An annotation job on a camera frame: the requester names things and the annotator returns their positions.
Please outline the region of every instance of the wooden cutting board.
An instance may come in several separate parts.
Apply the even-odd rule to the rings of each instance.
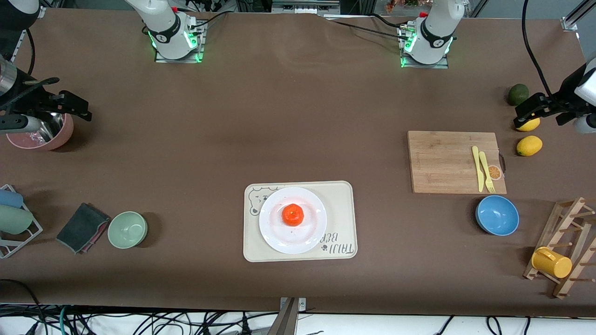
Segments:
[[[474,145],[479,151],[485,152],[488,165],[502,169],[495,133],[409,131],[413,192],[489,194],[486,186],[482,193],[478,192],[476,165],[472,156]],[[493,181],[493,184],[497,194],[507,194],[504,177]]]

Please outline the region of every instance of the yellow cup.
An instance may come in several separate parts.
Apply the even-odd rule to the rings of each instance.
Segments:
[[[532,255],[532,266],[557,278],[569,275],[572,267],[571,260],[547,247],[536,249]]]

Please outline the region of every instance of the white plate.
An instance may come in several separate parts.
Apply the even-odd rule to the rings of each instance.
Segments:
[[[304,211],[304,220],[296,227],[283,222],[281,212],[289,204]],[[267,198],[259,215],[263,238],[273,249],[291,255],[307,252],[322,239],[327,229],[327,211],[319,197],[302,187],[286,187]]]

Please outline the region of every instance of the table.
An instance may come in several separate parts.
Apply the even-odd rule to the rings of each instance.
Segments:
[[[464,19],[448,70],[400,68],[396,40],[309,14],[226,15],[195,65],[153,63],[141,28],[135,12],[65,9],[32,27],[33,75],[60,77],[51,89],[94,113],[56,152],[0,141],[2,182],[45,228],[0,271],[42,303],[276,310],[299,296],[315,312],[594,316],[594,286],[558,300],[548,280],[522,278],[554,201],[596,196],[596,138],[552,117],[533,132],[542,151],[514,155],[526,134],[511,129],[504,93],[542,90],[519,20]],[[583,64],[557,20],[528,22],[528,35],[553,88]],[[413,194],[408,130],[495,132],[518,231],[484,233],[473,218],[481,197]],[[353,186],[353,259],[244,260],[246,186],[326,180]],[[147,239],[118,250],[104,236],[73,255],[54,238],[82,202],[142,213]],[[28,301],[14,287],[0,296]]]

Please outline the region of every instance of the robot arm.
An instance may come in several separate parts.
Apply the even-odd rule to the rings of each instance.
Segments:
[[[39,0],[0,0],[0,29],[28,29],[39,10]],[[60,131],[63,113],[90,121],[87,101],[69,91],[55,95],[43,88],[58,81],[38,81],[0,57],[0,110],[6,111],[0,116],[0,134],[39,132],[47,142]]]
[[[22,31],[39,16],[39,0],[0,0],[0,29]]]
[[[552,98],[536,93],[517,106],[516,113],[513,122],[517,128],[537,117],[558,114],[560,126],[576,119],[577,132],[596,132],[596,58],[565,78]]]
[[[407,52],[421,64],[434,64],[448,52],[453,32],[464,17],[463,0],[436,1],[427,17],[419,17],[409,25],[414,26],[414,38]]]
[[[167,0],[125,0],[141,16],[149,29],[155,49],[164,58],[177,60],[197,48],[190,27],[196,18],[175,13]]]

